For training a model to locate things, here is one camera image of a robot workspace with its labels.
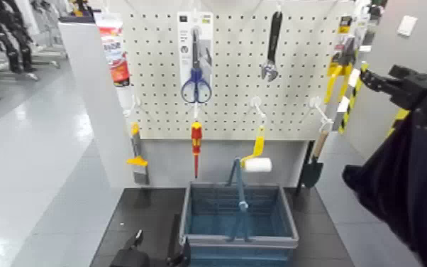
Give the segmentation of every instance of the black table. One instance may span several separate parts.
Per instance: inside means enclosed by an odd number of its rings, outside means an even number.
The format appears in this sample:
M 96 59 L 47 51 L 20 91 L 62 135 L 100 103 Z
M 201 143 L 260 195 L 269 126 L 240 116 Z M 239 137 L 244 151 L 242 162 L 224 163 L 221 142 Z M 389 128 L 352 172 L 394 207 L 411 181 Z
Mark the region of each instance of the black table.
M 150 256 L 152 267 L 165 265 L 167 255 L 179 249 L 177 234 L 185 189 L 125 189 L 91 267 L 108 267 L 139 229 L 144 231 L 140 250 Z M 316 189 L 286 188 L 299 233 L 292 267 L 353 267 Z

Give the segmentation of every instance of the black cloth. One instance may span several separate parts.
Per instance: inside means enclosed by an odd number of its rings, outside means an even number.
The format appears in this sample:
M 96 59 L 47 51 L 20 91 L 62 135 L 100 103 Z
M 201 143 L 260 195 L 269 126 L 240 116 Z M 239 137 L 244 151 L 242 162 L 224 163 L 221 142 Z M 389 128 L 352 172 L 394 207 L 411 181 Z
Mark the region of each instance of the black cloth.
M 414 123 L 414 113 L 366 164 L 347 165 L 343 179 L 427 266 L 427 129 Z

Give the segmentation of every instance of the screwdriver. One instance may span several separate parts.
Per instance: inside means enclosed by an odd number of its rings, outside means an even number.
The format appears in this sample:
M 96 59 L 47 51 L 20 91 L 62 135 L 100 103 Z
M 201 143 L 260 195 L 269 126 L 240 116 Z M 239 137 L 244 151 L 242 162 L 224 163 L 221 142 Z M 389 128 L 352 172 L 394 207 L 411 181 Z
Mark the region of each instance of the screwdriver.
M 202 139 L 202 124 L 196 121 L 191 126 L 192 129 L 192 154 L 194 154 L 194 173 L 195 178 L 199 176 L 199 154 L 200 154 L 200 140 Z

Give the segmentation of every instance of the mannequin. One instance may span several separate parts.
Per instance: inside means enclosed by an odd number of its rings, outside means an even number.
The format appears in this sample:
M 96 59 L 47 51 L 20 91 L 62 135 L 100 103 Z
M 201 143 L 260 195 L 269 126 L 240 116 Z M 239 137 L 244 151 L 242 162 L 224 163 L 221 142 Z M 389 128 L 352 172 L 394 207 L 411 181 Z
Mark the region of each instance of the mannequin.
M 23 70 L 25 72 L 34 71 L 35 69 L 32 67 L 31 49 L 29 46 L 29 43 L 33 42 L 33 40 L 25 28 L 20 9 L 17 7 L 14 0 L 0 0 L 0 51 L 5 50 L 6 56 L 9 59 L 10 71 L 22 73 L 18 59 L 18 51 L 11 43 L 6 30 L 8 30 L 18 42 Z

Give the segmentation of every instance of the basket handle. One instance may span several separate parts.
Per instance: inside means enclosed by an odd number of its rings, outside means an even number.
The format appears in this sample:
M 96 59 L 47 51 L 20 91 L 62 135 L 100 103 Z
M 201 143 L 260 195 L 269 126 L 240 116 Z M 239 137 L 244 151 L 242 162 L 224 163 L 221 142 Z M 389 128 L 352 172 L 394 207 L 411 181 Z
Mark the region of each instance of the basket handle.
M 233 225 L 232 232 L 230 233 L 230 238 L 228 241 L 233 241 L 237 237 L 238 228 L 240 223 L 243 224 L 243 238 L 245 242 L 251 241 L 248 238 L 248 203 L 245 200 L 245 190 L 243 188 L 243 179 L 242 179 L 242 170 L 240 168 L 240 158 L 235 158 L 233 161 L 232 171 L 230 172 L 230 177 L 228 179 L 226 186 L 232 185 L 233 174 L 237 176 L 237 191 L 238 191 L 238 207 L 240 210 L 237 213 L 235 218 L 235 224 Z

